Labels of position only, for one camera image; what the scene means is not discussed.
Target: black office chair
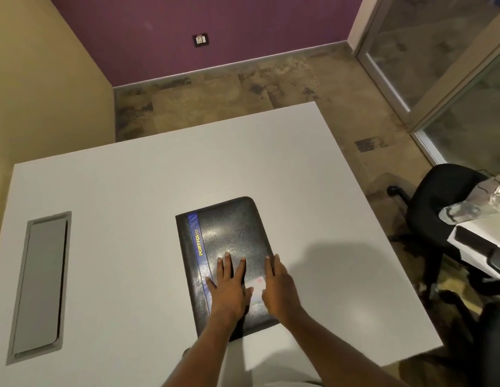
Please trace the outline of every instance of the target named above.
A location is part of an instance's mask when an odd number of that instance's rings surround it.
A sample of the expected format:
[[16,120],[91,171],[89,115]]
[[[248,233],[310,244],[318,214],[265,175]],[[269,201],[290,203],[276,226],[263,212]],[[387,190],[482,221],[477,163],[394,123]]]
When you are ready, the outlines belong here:
[[451,353],[449,358],[421,354],[418,358],[464,372],[474,387],[500,387],[500,302],[487,304],[476,322],[456,293],[442,291],[440,298],[457,307],[473,340],[466,353]]
[[[448,225],[438,218],[438,213],[445,206],[465,200],[472,189],[488,177],[470,168],[457,164],[439,164],[434,166],[424,177],[413,197],[398,186],[389,186],[389,196],[398,195],[407,205],[406,224],[411,234],[389,236],[390,241],[404,244],[407,252],[414,256],[424,257],[424,274],[422,283],[425,290],[421,298],[426,306],[430,306],[431,297],[436,288],[443,254],[462,262],[460,251],[447,242],[453,225]],[[484,273],[476,270],[476,283],[481,292]]]

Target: tile floor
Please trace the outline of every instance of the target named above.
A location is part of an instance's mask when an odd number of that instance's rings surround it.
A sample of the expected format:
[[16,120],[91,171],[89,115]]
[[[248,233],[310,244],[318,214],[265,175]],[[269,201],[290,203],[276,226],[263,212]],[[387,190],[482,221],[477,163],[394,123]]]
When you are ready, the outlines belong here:
[[[412,194],[431,165],[346,43],[117,89],[117,136],[129,140],[311,101],[385,233],[402,233],[405,207],[385,189],[396,184]],[[417,286],[423,261],[398,245],[394,249]],[[464,274],[446,261],[439,285],[459,292],[479,312],[481,302]],[[456,318],[445,304],[437,304],[431,316],[442,335]],[[416,358],[387,370],[412,386],[463,385],[459,374]]]

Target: black portfolio folder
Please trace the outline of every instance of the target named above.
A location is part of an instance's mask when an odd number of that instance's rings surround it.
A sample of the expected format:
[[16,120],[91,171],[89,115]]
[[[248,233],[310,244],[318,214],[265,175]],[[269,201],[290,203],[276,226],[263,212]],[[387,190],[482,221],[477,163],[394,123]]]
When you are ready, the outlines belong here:
[[[272,249],[255,202],[250,197],[240,197],[180,214],[176,216],[176,226],[182,247],[196,332],[200,336],[207,325],[211,304],[205,278],[210,277],[215,284],[217,283],[218,257],[224,257],[225,252],[229,252],[234,270],[239,265],[240,259],[246,258],[244,283],[265,276],[265,257],[272,256]],[[230,340],[277,323],[277,320],[267,312],[262,301],[253,303],[247,314],[238,322]]]

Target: right hand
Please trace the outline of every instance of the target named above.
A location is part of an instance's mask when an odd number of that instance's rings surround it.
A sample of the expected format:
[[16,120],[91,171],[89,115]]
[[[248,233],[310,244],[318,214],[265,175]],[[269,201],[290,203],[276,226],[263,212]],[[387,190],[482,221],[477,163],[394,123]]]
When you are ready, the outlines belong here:
[[268,312],[283,325],[304,312],[295,282],[280,261],[278,254],[274,257],[274,265],[269,257],[265,261],[266,289],[262,291],[262,300]]

